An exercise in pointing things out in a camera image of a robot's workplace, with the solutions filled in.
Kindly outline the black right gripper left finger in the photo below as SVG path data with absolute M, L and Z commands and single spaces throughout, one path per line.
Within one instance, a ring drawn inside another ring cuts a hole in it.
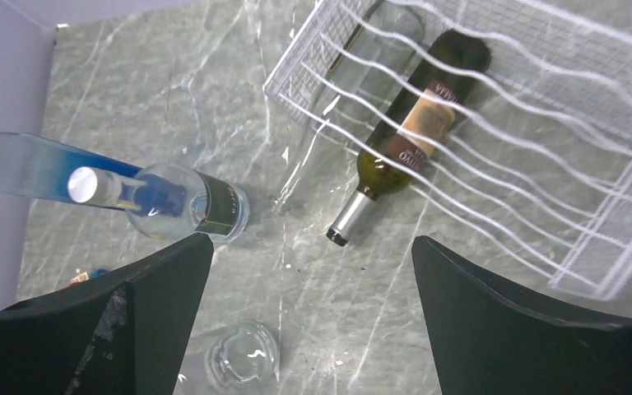
M 214 246 L 190 235 L 0 311 L 0 394 L 171 394 Z

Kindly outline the dark olive wine bottle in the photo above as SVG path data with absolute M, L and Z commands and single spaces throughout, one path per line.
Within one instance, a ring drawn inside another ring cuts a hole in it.
M 435 152 L 455 123 L 453 104 L 462 104 L 476 85 L 473 77 L 447 72 L 425 60 L 418 63 L 408 83 L 422 91 L 401 89 L 386 111 L 394 125 L 381 120 L 357 157 L 358 184 L 328 228 L 326 236 L 345 246 L 351 234 L 381 197 L 402 191 Z

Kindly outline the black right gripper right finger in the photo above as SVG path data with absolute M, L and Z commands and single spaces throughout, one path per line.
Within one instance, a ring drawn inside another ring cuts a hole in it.
M 445 394 L 632 394 L 632 318 L 536 292 L 438 241 L 411 248 Z

